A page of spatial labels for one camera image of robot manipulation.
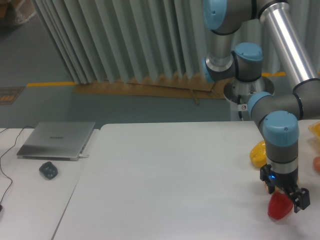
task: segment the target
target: warning label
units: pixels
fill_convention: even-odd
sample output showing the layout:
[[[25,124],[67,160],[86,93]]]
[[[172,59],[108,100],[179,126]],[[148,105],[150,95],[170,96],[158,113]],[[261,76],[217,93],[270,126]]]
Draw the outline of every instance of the warning label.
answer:
[[[12,104],[19,94],[23,91],[24,87],[0,87],[0,105]]]

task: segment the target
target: silver laptop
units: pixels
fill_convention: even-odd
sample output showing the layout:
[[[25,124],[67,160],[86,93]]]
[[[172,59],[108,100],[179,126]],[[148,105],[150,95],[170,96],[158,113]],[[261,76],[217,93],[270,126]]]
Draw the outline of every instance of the silver laptop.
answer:
[[[40,122],[17,153],[32,159],[77,160],[95,122]]]

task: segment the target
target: yellow floor line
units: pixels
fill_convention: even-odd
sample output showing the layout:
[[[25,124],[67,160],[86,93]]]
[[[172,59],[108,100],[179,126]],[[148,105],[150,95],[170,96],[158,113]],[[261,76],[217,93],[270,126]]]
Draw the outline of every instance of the yellow floor line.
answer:
[[[284,71],[276,72],[274,74],[271,74],[269,72],[262,73],[263,77],[284,77],[286,76],[286,73]],[[73,81],[60,81],[60,82],[39,82],[39,83],[28,83],[27,87],[47,87],[47,86],[70,86],[70,85],[76,85]]]
[[[69,86],[76,85],[73,81],[60,81],[60,82],[37,82],[37,83],[28,83],[27,87],[47,87],[47,86]]]

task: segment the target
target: orange object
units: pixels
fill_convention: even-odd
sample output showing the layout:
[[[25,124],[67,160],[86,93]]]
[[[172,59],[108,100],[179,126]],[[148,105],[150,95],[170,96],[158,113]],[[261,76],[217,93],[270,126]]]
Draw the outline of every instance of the orange object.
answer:
[[[250,160],[257,168],[261,168],[267,164],[266,143],[265,141],[259,142],[250,152]]]
[[[313,159],[312,166],[313,166],[314,170],[316,170],[316,172],[318,174],[320,174],[320,156],[316,156]]]
[[[320,140],[320,121],[310,125],[308,129]]]

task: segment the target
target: blue joint cap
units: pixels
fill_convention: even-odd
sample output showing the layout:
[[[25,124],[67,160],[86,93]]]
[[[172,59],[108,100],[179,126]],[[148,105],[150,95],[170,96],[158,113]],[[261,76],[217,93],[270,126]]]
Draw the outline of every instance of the blue joint cap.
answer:
[[[298,120],[287,111],[274,111],[263,121],[263,135],[273,145],[288,147],[299,138]]]
[[[210,76],[210,74],[209,74],[209,72],[208,72],[207,64],[206,64],[206,59],[205,59],[205,58],[202,58],[201,62],[202,62],[202,66],[203,66],[204,75],[205,75],[206,80],[207,80],[209,83],[212,83],[214,80],[211,78],[211,76]]]
[[[203,18],[205,26],[210,30],[218,29],[225,20],[227,0],[204,0]]]
[[[256,94],[254,94],[252,97],[250,97],[249,101],[248,101],[248,111],[249,111],[249,114],[251,116],[251,112],[252,112],[252,109],[254,108],[255,104],[262,98],[266,97],[266,96],[272,96],[270,93],[268,92],[265,92],[265,91],[261,91],[261,92],[258,92]]]
[[[252,42],[243,42],[235,46],[235,54],[242,59],[252,62],[260,62],[264,59],[262,49]]]

